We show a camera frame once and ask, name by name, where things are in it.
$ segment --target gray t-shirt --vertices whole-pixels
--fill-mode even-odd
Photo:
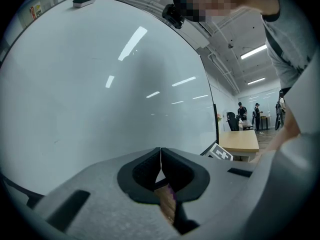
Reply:
[[[279,0],[280,11],[262,15],[268,55],[286,93],[311,61],[318,41],[303,11],[293,0]]]

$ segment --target ceiling light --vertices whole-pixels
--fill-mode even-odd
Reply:
[[[127,57],[133,48],[137,45],[137,43],[140,41],[140,39],[148,32],[144,27],[140,26],[132,35],[129,42],[125,45],[123,48],[118,60],[123,61],[125,57]]]
[[[252,81],[252,82],[248,82],[248,85],[254,84],[256,82],[260,82],[260,81],[265,80],[265,79],[266,78],[264,77],[264,78],[261,78],[261,79],[258,79],[258,80]]]
[[[150,94],[149,96],[147,96],[147,98],[151,98],[152,96],[155,96],[155,95],[157,95],[157,94],[159,94],[160,93],[160,91],[156,91],[155,93],[152,93],[152,94]]]
[[[114,80],[114,76],[113,75],[109,75],[109,78],[108,80],[106,81],[106,84],[105,84],[105,88],[110,88],[111,84],[112,84],[112,81]]]
[[[178,104],[178,103],[181,103],[181,102],[184,102],[184,101],[178,101],[178,102],[171,103],[171,104],[173,105],[173,104]]]
[[[192,98],[192,99],[195,100],[195,99],[199,99],[199,98],[203,98],[203,97],[208,97],[208,95],[204,95],[204,96],[200,96],[200,97],[195,97],[195,98]]]
[[[252,50],[252,51],[249,51],[249,52],[241,55],[241,59],[243,60],[243,59],[245,59],[245,58],[248,58],[249,56],[254,55],[254,54],[258,53],[258,52],[261,52],[261,51],[263,51],[263,50],[265,50],[265,49],[267,49],[267,46],[264,44],[264,45],[262,45],[262,46],[260,46],[260,47],[258,47],[258,48],[256,48],[256,49],[254,49],[254,50]]]
[[[172,86],[175,87],[175,86],[178,86],[178,85],[182,85],[182,84],[184,84],[184,83],[186,83],[186,82],[189,82],[189,81],[191,81],[191,80],[194,80],[194,79],[196,79],[195,76],[190,77],[190,78],[188,78],[188,79],[186,79],[186,80],[183,80],[183,81],[181,81],[181,82],[176,82],[176,83],[174,83]]]

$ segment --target whiteboard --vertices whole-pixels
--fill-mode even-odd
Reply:
[[[199,155],[216,141],[206,72],[182,37],[116,0],[72,1],[37,18],[0,69],[7,178],[46,195],[100,161],[154,147]]]

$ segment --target poster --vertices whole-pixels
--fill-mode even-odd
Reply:
[[[32,6],[30,8],[30,12],[34,20],[38,18],[42,14],[41,3],[37,2],[34,6]]]

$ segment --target whiteboard eraser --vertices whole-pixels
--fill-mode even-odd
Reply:
[[[73,0],[73,7],[81,8],[93,4],[96,0]]]

